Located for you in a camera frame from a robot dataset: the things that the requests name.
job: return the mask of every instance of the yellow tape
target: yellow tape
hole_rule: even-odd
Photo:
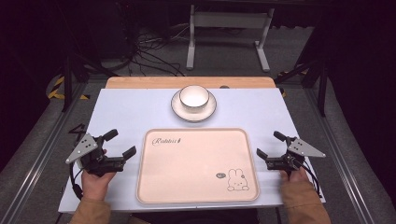
[[[61,75],[58,80],[56,80],[55,85],[52,87],[52,91],[49,93],[49,99],[56,98],[60,100],[64,100],[64,94],[56,93],[61,87],[62,83],[64,83],[64,75]],[[91,98],[90,95],[81,95],[79,99],[81,100],[89,100]]]
[[[285,89],[279,88],[279,90],[280,90],[280,93],[282,94],[282,97],[285,98],[286,97]]]
[[[277,74],[277,75],[278,75],[279,77],[281,77],[281,76],[283,76],[283,75],[286,75],[288,72],[289,72],[289,71],[283,71],[283,72],[280,72],[280,73]],[[307,69],[307,70],[304,70],[303,72],[299,73],[298,75],[300,75],[300,76],[305,76],[307,72],[308,72],[308,69]]]

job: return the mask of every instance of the table leg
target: table leg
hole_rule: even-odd
[[[191,13],[190,13],[190,44],[189,44],[189,52],[187,53],[187,70],[192,70],[194,67],[194,54],[195,54],[195,38],[194,38],[194,12],[195,7],[191,5]]]
[[[257,54],[259,55],[260,64],[262,65],[262,71],[263,72],[269,72],[270,71],[270,65],[268,64],[267,58],[265,57],[263,46],[264,46],[264,42],[265,42],[265,39],[266,39],[267,34],[268,34],[268,30],[269,30],[270,25],[271,25],[271,20],[273,18],[273,15],[274,15],[274,9],[271,8],[269,10],[269,12],[267,13],[267,18],[265,19],[264,26],[262,27],[262,39],[260,40],[260,42],[259,41],[255,41]]]

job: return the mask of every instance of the metal stand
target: metal stand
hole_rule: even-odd
[[[187,53],[187,70],[194,67],[195,55],[195,27],[230,27],[230,28],[250,28],[262,29],[262,38],[255,41],[257,54],[259,55],[262,71],[269,72],[267,58],[265,57],[263,46],[273,18],[274,9],[268,13],[249,14],[249,13],[220,13],[220,12],[195,12],[194,5],[191,6],[190,14],[190,44]]]

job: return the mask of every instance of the gray carpet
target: gray carpet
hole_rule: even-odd
[[[276,77],[281,71],[290,70],[296,62],[304,43],[311,34],[312,29],[271,29],[264,46],[270,73],[263,73],[253,48],[255,36],[260,32],[245,30],[237,35],[230,35],[221,30],[203,30],[197,32],[194,70],[185,69],[188,41],[178,39],[161,49],[151,50],[149,53],[169,63],[180,63],[180,70],[187,76],[269,76]],[[141,63],[153,65],[145,60]],[[106,61],[104,66],[117,64],[117,60]],[[171,70],[168,65],[160,65],[163,69]],[[147,76],[171,76],[170,73],[152,68],[142,67]],[[124,76],[143,76],[140,67],[131,63],[130,68],[124,68],[117,73]],[[97,76],[89,81],[84,89],[84,94],[91,96],[90,100],[78,100],[70,113],[67,122],[61,129],[59,139],[51,150],[49,160],[35,183],[35,187],[21,205],[21,212],[17,214],[16,223],[54,223],[57,219],[57,209],[62,198],[62,187],[68,177],[68,166],[64,164],[68,157],[77,135],[68,133],[80,123],[89,124],[89,120],[97,99],[99,90],[105,86],[106,80]],[[299,135],[311,145],[325,152],[326,159],[312,159],[318,174],[323,193],[327,202],[325,207],[329,212],[332,223],[362,223],[354,203],[348,195],[342,175],[337,169],[327,135],[320,123],[322,118],[316,116],[316,108],[310,104],[309,91],[300,88],[294,82],[282,85],[287,96],[284,98],[295,123]],[[27,136],[20,149],[0,174],[0,218],[6,215],[19,191],[23,180],[47,139],[50,137],[57,118],[61,116],[63,101],[51,99],[47,110],[42,115],[31,133]],[[395,223],[396,213],[390,202],[389,196],[372,172],[370,165],[361,153],[353,134],[349,130],[342,111],[337,104],[336,97],[329,83],[326,95],[326,119],[332,130],[333,136],[342,150],[343,158],[356,178],[361,196],[364,199],[372,220],[366,223]],[[262,223],[277,223],[275,208],[259,209]],[[280,208],[282,223],[287,223],[284,209]],[[67,223],[70,215],[64,214],[60,223]],[[129,214],[113,213],[111,223],[127,223]]]

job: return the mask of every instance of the wooden table edge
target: wooden table edge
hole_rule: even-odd
[[[176,89],[200,85],[207,89],[276,88],[270,77],[111,77],[106,89]]]

